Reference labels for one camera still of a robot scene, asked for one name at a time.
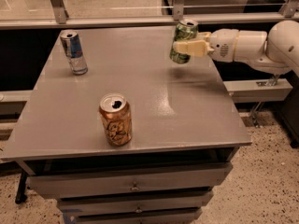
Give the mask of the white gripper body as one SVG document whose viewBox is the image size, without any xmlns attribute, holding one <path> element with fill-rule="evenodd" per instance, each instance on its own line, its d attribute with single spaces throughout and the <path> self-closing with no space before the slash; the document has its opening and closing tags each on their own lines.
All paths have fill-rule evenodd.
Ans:
<svg viewBox="0 0 299 224">
<path fill-rule="evenodd" d="M 234 48 L 239 31 L 236 29 L 220 29 L 209 38 L 213 51 L 209 56 L 218 62 L 230 63 L 234 59 Z"/>
</svg>

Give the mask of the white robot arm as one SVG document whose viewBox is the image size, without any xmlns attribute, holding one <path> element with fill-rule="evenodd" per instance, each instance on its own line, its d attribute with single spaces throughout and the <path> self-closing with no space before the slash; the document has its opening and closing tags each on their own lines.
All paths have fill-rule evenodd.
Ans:
<svg viewBox="0 0 299 224">
<path fill-rule="evenodd" d="M 176 52 L 214 61 L 245 63 L 254 70 L 299 76 L 299 22 L 280 21 L 269 32 L 220 29 L 198 33 L 196 38 L 175 41 Z"/>
</svg>

